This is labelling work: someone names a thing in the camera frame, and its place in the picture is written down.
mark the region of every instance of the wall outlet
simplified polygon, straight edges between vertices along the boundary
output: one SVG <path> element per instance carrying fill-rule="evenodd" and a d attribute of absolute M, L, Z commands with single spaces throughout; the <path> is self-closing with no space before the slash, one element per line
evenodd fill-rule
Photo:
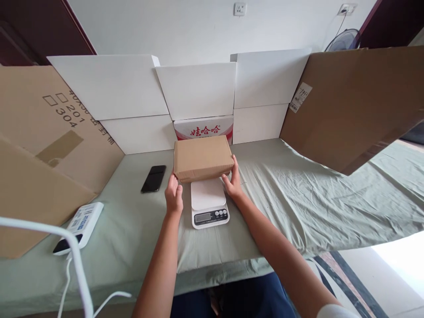
<path fill-rule="evenodd" d="M 343 10 L 346 10 L 346 16 L 352 15 L 358 4 L 342 4 L 337 15 L 345 15 Z"/>
<path fill-rule="evenodd" d="M 244 16 L 246 14 L 247 4 L 244 2 L 236 2 L 234 4 L 234 15 L 235 16 Z"/>

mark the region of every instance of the lap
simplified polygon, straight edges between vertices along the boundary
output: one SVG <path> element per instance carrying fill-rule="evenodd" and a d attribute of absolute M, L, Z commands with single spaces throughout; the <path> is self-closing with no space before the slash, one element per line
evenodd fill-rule
<path fill-rule="evenodd" d="M 174 297 L 171 317 L 215 317 L 205 291 Z M 295 317 L 275 273 L 225 285 L 222 317 Z"/>

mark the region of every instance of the table surface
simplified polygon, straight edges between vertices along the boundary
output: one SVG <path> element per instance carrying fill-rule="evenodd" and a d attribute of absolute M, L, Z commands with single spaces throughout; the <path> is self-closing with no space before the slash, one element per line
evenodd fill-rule
<path fill-rule="evenodd" d="M 246 194 L 305 257 L 424 229 L 423 153 L 393 144 L 347 177 L 298 155 L 280 139 L 232 145 L 231 151 Z M 158 192 L 141 194 L 155 165 L 167 166 L 164 181 Z M 163 191 L 172 166 L 173 151 L 127 155 L 95 200 L 105 207 L 81 250 L 95 305 L 116 290 L 138 294 L 165 216 Z M 230 198 L 230 221 L 203 230 L 191 224 L 189 184 L 183 200 L 175 294 L 272 271 Z M 1 317 L 58 309 L 66 261 L 51 254 L 57 241 L 50 235 L 22 258 L 0 260 Z M 66 310 L 81 307 L 73 268 L 71 277 Z"/>

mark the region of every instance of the label sticker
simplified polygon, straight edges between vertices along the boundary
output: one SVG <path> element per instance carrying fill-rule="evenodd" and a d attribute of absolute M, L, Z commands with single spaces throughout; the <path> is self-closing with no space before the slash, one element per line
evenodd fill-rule
<path fill-rule="evenodd" d="M 289 105 L 290 109 L 293 110 L 295 113 L 297 113 L 297 111 L 302 106 L 303 102 L 305 101 L 306 97 L 308 97 L 311 90 L 312 90 L 311 86 L 302 82 L 296 94 L 293 96 L 293 99 L 291 100 L 291 103 Z"/>

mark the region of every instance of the brown cardboard sheet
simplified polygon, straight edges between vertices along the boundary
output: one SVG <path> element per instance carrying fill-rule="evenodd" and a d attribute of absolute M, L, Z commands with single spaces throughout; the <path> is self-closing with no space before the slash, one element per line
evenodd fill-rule
<path fill-rule="evenodd" d="M 311 54 L 299 81 L 312 87 L 280 138 L 350 175 L 424 119 L 424 47 Z"/>
<path fill-rule="evenodd" d="M 52 66 L 0 68 L 0 216 L 61 225 L 124 157 Z M 0 227 L 0 257 L 46 234 Z"/>
<path fill-rule="evenodd" d="M 95 194 L 0 139 L 1 216 L 63 224 Z M 0 227 L 0 255 L 20 257 L 47 233 Z"/>
<path fill-rule="evenodd" d="M 0 90 L 0 133 L 38 155 L 74 131 L 84 142 L 54 169 L 99 194 L 124 153 L 53 66 L 0 68 Z"/>
<path fill-rule="evenodd" d="M 218 178 L 233 166 L 226 136 L 175 142 L 174 173 L 182 183 Z"/>

